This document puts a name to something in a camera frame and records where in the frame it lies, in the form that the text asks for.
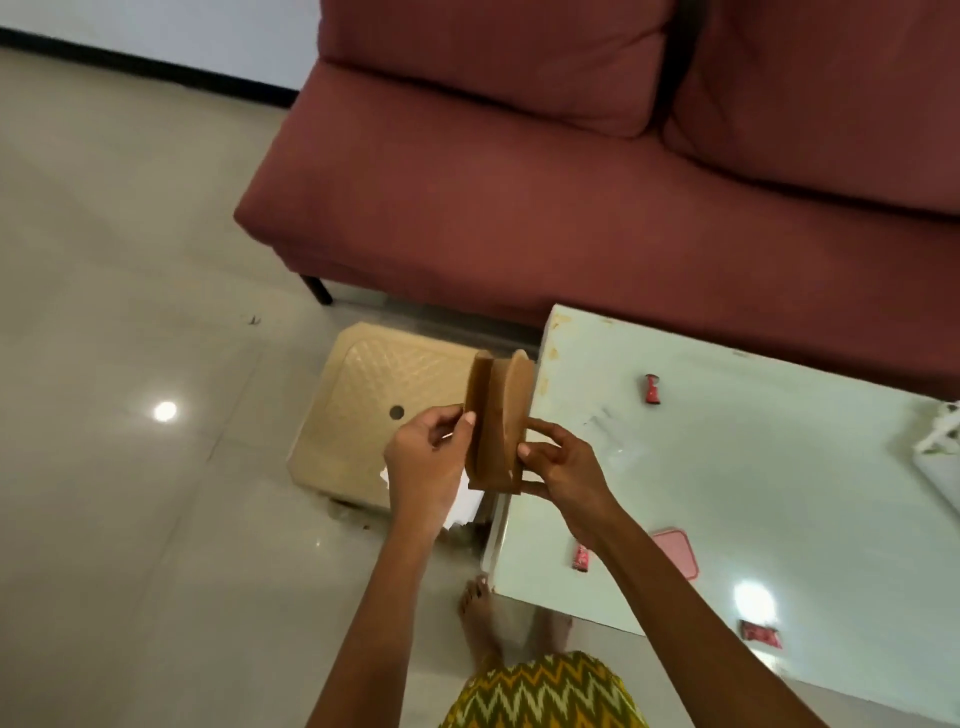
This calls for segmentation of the person's left hand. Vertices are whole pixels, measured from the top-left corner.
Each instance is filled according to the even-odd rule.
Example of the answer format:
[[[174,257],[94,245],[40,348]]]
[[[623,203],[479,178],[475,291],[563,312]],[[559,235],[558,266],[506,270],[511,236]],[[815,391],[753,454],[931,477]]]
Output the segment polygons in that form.
[[[475,424],[476,414],[455,404],[427,408],[395,431],[383,453],[393,530],[436,541],[456,500]]]

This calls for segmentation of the person's right hand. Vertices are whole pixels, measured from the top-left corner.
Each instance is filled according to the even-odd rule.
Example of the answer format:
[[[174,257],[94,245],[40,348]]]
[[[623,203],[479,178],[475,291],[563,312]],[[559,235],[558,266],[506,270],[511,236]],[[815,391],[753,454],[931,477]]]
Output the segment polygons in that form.
[[[529,431],[561,447],[558,463],[520,463],[523,470],[537,476],[524,479],[520,488],[553,504],[577,543],[603,555],[606,542],[615,533],[624,511],[612,493],[602,467],[590,444],[554,422],[527,418]]]

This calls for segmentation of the brown paper bag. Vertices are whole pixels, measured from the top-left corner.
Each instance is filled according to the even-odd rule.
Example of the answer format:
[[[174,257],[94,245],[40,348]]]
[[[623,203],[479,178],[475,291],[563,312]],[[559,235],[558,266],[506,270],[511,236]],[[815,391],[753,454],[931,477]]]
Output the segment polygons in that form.
[[[497,358],[479,350],[466,381],[463,409],[476,416],[464,469],[472,490],[522,492],[519,445],[526,433],[536,363],[526,351]]]

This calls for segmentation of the person's right forearm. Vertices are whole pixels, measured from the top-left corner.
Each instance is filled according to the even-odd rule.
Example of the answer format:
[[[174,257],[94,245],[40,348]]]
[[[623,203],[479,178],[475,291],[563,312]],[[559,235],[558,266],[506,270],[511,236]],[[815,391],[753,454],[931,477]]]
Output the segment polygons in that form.
[[[695,728],[829,728],[622,508],[567,525],[613,577]]]

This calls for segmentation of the person's left forearm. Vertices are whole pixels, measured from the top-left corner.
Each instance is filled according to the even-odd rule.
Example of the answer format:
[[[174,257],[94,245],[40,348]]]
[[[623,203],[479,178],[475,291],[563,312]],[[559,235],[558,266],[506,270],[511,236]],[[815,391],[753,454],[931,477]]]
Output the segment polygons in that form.
[[[399,728],[419,592],[440,528],[396,516],[305,728]]]

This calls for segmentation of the clear plastic wrapper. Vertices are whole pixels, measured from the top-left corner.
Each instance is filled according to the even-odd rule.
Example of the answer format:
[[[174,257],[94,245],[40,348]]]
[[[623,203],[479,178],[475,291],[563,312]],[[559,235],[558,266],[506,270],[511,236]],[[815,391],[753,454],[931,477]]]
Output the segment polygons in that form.
[[[647,446],[635,429],[609,407],[601,407],[582,424],[583,439],[606,467],[624,471],[647,455]]]

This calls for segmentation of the white paper sheet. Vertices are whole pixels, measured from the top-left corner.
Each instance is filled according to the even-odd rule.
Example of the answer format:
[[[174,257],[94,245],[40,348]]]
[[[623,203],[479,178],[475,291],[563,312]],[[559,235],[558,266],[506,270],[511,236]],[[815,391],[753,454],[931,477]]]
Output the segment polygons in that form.
[[[411,535],[436,538],[442,530],[471,524],[484,497],[483,491],[470,487],[466,470],[455,467],[387,466],[380,477],[396,528]]]

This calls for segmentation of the beige plastic stool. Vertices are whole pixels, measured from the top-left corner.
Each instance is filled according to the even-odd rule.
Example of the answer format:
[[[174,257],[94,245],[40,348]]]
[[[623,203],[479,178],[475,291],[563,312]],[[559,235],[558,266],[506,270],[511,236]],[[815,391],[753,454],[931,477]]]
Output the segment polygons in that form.
[[[334,342],[287,459],[294,484],[388,512],[383,450],[426,408],[460,405],[475,347],[359,322]]]

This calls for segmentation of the person's left foot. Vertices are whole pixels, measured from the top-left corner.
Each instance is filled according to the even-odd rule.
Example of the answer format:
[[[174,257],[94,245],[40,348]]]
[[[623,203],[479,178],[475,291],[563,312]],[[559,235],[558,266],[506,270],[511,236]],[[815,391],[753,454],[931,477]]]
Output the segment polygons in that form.
[[[485,574],[466,582],[457,605],[474,673],[503,666],[503,647],[495,625],[493,595]]]

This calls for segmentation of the person's foot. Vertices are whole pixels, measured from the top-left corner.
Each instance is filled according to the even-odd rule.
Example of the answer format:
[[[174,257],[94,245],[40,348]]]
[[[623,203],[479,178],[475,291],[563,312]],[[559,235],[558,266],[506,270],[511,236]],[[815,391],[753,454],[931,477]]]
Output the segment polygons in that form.
[[[457,605],[474,673],[503,666],[503,647],[495,625],[493,595],[485,574],[466,582]]]
[[[573,624],[574,619],[568,614],[546,608],[534,609],[526,643],[530,658],[540,660],[566,654]]]

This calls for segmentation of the person's right foot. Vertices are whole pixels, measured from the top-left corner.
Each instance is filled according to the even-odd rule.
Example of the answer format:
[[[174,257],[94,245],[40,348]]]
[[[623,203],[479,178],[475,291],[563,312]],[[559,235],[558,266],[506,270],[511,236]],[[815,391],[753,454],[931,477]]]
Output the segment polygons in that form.
[[[546,608],[534,609],[526,643],[530,658],[540,660],[566,654],[573,624],[574,619],[568,614]]]

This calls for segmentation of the maroon fabric sofa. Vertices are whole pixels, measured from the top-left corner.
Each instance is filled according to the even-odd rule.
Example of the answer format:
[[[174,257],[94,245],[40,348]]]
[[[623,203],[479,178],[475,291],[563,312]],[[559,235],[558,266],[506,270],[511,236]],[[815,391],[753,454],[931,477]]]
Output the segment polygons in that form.
[[[960,217],[666,145],[709,2],[676,0],[633,138],[318,53],[234,218],[299,276],[530,326],[566,305],[960,399]]]

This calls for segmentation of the yellow zigzag patterned skirt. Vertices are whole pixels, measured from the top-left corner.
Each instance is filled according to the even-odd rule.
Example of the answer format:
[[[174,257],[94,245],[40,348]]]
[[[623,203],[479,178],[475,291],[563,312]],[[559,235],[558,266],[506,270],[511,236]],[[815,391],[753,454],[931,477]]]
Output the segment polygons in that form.
[[[486,659],[439,728],[649,728],[621,678],[582,652]]]

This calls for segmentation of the maroon sofa back cushion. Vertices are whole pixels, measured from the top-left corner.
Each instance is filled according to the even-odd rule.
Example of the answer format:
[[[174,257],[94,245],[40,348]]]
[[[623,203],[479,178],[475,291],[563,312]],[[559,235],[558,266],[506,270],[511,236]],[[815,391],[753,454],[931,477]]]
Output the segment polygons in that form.
[[[743,179],[960,217],[960,0],[709,0],[663,140]]]
[[[632,139],[676,0],[319,0],[318,53]]]

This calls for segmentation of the white plastic tray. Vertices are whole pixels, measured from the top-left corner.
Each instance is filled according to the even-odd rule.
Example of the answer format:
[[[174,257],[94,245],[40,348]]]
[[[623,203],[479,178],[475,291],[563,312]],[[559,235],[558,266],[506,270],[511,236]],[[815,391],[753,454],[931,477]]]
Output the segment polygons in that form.
[[[929,432],[914,444],[913,462],[960,516],[960,400],[940,404]]]

